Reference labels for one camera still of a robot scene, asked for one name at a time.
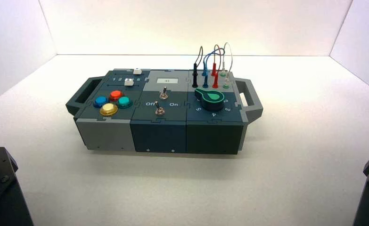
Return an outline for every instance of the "gray carrying handle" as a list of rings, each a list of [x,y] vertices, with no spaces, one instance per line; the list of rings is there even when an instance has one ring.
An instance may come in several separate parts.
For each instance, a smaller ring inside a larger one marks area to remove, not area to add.
[[[255,121],[262,115],[263,107],[258,95],[249,79],[234,79],[239,93],[244,93],[248,106],[242,106],[248,118],[248,123]]]
[[[81,108],[86,106],[87,100],[91,97],[103,78],[103,76],[89,78],[83,83],[66,104],[70,114],[76,115]]]

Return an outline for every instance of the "rotary knob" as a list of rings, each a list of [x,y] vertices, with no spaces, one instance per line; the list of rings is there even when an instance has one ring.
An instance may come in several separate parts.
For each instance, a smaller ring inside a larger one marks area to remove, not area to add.
[[[195,89],[194,94],[207,111],[216,112],[224,107],[224,94],[219,91]]]

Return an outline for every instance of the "red button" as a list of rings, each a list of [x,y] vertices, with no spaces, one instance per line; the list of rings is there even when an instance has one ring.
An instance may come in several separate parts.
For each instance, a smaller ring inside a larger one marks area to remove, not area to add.
[[[111,101],[117,101],[120,97],[123,97],[123,92],[120,90],[112,91],[109,95],[109,100]]]

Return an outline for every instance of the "white backdrop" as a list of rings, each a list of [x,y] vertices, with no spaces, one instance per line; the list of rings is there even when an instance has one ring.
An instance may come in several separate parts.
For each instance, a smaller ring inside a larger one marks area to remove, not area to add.
[[[369,0],[354,0],[330,56],[369,84]]]
[[[55,53],[37,0],[0,1],[0,95]]]
[[[40,0],[58,54],[324,55],[351,0]]]

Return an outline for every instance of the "control box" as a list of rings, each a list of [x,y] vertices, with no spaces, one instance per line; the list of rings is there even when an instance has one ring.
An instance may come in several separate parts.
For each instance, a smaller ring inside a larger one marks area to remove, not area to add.
[[[205,83],[202,71],[114,69],[89,78],[66,107],[91,150],[237,154],[263,107],[250,80],[223,71],[213,88],[207,72]]]

